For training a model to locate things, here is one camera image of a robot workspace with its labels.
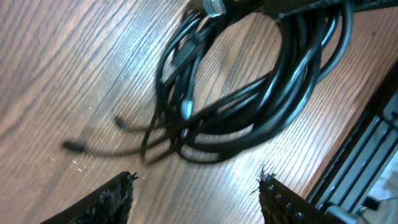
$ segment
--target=wooden surface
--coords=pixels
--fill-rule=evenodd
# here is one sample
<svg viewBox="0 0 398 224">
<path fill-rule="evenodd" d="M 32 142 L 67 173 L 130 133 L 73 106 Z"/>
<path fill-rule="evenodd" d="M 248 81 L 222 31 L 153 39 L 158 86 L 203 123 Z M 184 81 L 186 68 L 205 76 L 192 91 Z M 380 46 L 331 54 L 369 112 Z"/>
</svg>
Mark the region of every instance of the wooden surface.
<svg viewBox="0 0 398 224">
<path fill-rule="evenodd" d="M 85 159 L 66 138 L 120 149 L 138 144 L 116 114 L 148 124 L 153 74 L 182 13 L 181 1 L 0 2 L 0 223 L 38 223 L 123 170 L 138 172 L 131 223 L 263 223 L 264 166 L 306 196 L 345 132 L 398 57 L 398 9 L 355 15 L 344 60 L 319 84 L 294 124 L 272 141 L 216 166 L 172 156 Z M 201 65 L 197 109 L 272 68 L 280 34 L 253 14 L 228 29 Z M 330 49 L 336 44 L 333 39 Z"/>
</svg>

